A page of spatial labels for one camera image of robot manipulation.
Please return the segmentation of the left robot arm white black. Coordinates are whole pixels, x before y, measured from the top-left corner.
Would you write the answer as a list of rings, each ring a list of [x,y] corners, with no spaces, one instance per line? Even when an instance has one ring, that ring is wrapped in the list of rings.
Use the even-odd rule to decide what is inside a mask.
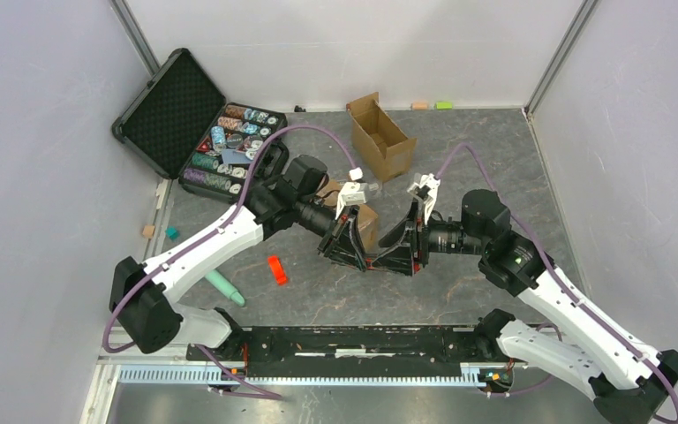
[[[245,182],[234,205],[180,245],[142,263],[122,259],[114,269],[104,350],[137,348],[149,354],[180,339],[208,346],[221,360],[235,358],[241,335],[220,314],[182,306],[179,300],[209,271],[293,224],[329,234],[341,210],[314,201],[327,177],[323,162],[300,155],[281,175]]]

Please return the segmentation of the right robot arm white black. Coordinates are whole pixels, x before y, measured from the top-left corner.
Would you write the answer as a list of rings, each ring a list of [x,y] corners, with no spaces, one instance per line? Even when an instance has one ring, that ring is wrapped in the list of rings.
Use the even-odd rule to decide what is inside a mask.
[[[513,218],[499,195],[469,191],[459,220],[438,220],[431,193],[416,191],[409,214],[380,240],[384,249],[409,247],[413,268],[431,253],[471,254],[486,280],[544,315],[566,340],[539,334],[500,309],[478,325],[477,354],[497,360],[503,354],[539,367],[591,400],[611,423],[659,419],[670,402],[678,422],[678,352],[642,342],[587,299],[546,255],[542,246],[513,229]]]

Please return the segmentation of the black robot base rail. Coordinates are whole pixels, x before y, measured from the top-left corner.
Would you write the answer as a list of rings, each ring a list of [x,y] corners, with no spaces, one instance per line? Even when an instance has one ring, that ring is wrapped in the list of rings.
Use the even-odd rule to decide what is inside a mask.
[[[190,345],[188,360],[241,362],[248,377],[453,377],[468,364],[506,356],[471,326],[254,326],[218,347]]]

